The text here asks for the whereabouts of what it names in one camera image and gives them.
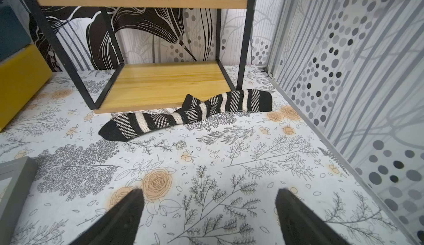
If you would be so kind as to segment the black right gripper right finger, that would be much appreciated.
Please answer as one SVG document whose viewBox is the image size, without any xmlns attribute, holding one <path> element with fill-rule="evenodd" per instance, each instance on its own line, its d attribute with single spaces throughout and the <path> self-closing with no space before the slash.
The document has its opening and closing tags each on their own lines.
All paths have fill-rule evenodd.
<svg viewBox="0 0 424 245">
<path fill-rule="evenodd" d="M 275 205 L 286 245 L 348 244 L 287 188 L 279 189 Z"/>
</svg>

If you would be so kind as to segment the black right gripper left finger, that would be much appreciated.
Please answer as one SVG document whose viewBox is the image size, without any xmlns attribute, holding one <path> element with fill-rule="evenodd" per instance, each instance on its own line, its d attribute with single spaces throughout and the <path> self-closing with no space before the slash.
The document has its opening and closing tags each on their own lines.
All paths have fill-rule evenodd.
<svg viewBox="0 0 424 245">
<path fill-rule="evenodd" d="M 73 245 L 132 245 L 144 209 L 141 189 L 134 189 L 105 213 Z"/>
</svg>

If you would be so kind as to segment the grey square brooch box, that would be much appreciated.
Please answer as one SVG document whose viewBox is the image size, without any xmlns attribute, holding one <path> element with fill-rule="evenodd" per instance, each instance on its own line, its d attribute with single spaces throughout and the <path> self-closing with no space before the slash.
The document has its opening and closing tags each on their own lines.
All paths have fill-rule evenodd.
<svg viewBox="0 0 424 245">
<path fill-rule="evenodd" d="M 30 157 L 1 164 L 1 244 L 11 242 L 38 165 Z"/>
</svg>

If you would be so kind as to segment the teal yellow drawer cabinet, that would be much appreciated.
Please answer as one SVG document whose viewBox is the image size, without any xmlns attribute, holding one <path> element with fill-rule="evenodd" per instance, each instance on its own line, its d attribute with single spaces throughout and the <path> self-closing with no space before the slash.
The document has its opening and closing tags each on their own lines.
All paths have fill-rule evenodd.
<svg viewBox="0 0 424 245">
<path fill-rule="evenodd" d="M 9 6 L 1 7 L 1 130 L 50 79 L 52 71 Z"/>
</svg>

